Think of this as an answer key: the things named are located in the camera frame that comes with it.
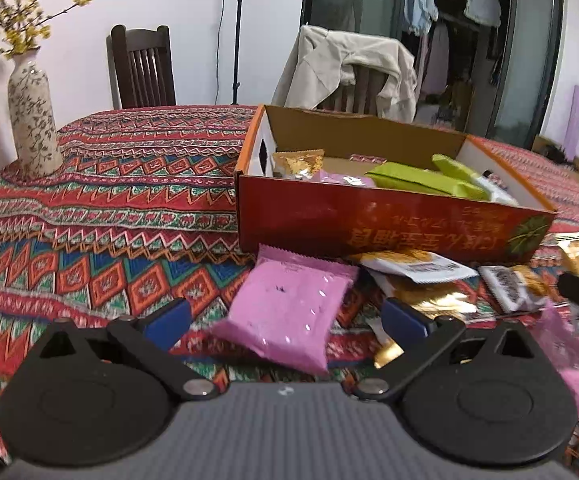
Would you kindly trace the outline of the floral ceramic vase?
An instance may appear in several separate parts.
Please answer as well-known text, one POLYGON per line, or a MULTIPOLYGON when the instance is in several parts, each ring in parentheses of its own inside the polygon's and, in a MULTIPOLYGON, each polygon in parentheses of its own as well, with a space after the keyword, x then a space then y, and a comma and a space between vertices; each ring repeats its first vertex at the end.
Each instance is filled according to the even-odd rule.
POLYGON ((38 66, 39 48, 13 56, 8 107, 20 172, 30 180, 54 174, 62 166, 49 78, 38 66))

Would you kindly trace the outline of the green white snack pack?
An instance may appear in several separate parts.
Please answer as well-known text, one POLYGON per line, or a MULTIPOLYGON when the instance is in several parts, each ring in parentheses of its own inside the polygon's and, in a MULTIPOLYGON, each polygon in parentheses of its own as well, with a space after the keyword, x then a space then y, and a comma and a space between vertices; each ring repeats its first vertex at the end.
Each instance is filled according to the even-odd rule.
POLYGON ((482 174, 477 174, 475 170, 469 168, 446 155, 435 154, 431 160, 437 169, 447 177, 451 177, 463 182, 472 184, 480 188, 486 194, 486 200, 490 203, 507 206, 518 206, 518 201, 510 195, 504 188, 500 188, 495 182, 489 180, 482 174))

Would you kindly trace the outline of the beige jacket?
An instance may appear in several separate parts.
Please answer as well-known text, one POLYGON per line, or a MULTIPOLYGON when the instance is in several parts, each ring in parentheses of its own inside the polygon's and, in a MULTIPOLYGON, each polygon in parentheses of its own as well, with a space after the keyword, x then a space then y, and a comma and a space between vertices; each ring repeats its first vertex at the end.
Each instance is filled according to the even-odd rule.
POLYGON ((271 103, 314 110, 339 87, 357 82, 355 66, 386 77, 375 98, 379 117, 412 122, 417 87, 414 55, 400 41, 312 25, 300 27, 271 103))

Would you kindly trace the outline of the pink snack packet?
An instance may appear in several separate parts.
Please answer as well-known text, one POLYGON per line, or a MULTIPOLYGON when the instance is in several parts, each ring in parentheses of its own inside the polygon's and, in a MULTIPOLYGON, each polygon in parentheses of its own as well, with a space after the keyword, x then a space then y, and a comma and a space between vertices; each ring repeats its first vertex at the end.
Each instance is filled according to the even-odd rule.
POLYGON ((228 315, 210 331, 268 361, 324 375, 329 331, 357 276, 350 264, 260 245, 228 315))
POLYGON ((350 174, 333 174, 319 170, 313 177, 314 182, 353 186, 354 188, 375 188, 375 183, 369 177, 351 176, 350 174))

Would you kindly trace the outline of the studio light on stand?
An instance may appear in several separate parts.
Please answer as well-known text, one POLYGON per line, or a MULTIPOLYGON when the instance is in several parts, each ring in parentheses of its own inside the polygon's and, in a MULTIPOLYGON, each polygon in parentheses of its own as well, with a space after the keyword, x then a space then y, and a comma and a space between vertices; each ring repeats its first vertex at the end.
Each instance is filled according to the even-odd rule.
POLYGON ((234 53, 233 53, 233 73, 232 73, 232 105, 239 104, 240 88, 240 54, 242 35, 242 16, 244 0, 236 0, 235 31, 234 31, 234 53))

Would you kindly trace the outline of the long green snack pack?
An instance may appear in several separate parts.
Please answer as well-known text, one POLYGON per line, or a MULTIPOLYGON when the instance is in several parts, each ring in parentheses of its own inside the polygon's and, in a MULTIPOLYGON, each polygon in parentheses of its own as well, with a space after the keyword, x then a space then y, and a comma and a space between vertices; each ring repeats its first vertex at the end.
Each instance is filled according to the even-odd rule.
POLYGON ((384 162, 384 164, 367 171, 365 175, 378 188, 452 196, 467 200, 481 200, 482 202, 489 200, 488 192, 473 183, 396 162, 384 162))

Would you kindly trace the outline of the purple rolled mat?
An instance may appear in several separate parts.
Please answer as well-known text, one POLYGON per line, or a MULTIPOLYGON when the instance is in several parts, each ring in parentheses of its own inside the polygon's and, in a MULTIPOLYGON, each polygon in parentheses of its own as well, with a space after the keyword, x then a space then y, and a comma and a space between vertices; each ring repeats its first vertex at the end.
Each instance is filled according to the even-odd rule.
POLYGON ((577 154, 579 142, 579 84, 574 86, 573 98, 567 128, 564 136, 563 151, 566 159, 572 162, 577 154))

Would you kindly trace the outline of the dark wooden chair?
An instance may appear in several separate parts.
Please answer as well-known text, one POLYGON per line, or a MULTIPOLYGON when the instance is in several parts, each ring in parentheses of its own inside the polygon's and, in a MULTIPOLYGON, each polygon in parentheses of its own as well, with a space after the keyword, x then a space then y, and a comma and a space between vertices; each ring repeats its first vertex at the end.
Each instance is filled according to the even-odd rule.
POLYGON ((111 30, 111 49, 123 108, 176 104, 168 26, 128 29, 115 25, 111 30))

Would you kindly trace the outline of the patterned red tablecloth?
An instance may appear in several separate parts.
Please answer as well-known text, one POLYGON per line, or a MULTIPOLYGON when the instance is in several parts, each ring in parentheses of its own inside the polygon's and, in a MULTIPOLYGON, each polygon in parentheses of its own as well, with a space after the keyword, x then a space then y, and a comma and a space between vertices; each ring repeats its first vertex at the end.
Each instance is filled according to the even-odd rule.
POLYGON ((360 380, 215 384, 141 320, 232 301, 235 167, 257 110, 111 110, 65 167, 0 174, 5 479, 574 479, 576 403, 523 322, 446 320, 360 380))

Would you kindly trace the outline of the chair under beige jacket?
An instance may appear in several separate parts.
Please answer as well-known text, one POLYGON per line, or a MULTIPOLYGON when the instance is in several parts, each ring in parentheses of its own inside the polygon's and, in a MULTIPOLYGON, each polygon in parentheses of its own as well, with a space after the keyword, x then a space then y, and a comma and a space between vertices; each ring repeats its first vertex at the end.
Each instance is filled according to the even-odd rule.
POLYGON ((377 96, 387 75, 374 68, 352 65, 353 79, 339 87, 318 106, 318 110, 377 116, 377 96))

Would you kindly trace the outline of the orange cardboard pumpkin box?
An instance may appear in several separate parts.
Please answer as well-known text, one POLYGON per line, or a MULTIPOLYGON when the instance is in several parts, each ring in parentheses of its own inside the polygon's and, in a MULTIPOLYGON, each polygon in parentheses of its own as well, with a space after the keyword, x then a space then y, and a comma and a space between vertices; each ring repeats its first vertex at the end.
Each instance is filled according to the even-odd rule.
POLYGON ((556 216, 555 207, 476 136, 373 116, 262 105, 235 167, 242 252, 265 244, 299 254, 344 257, 424 249, 464 262, 527 262, 556 216), (500 177, 516 206, 343 183, 282 179, 274 153, 318 150, 331 174, 362 177, 367 158, 432 170, 444 154, 500 177))

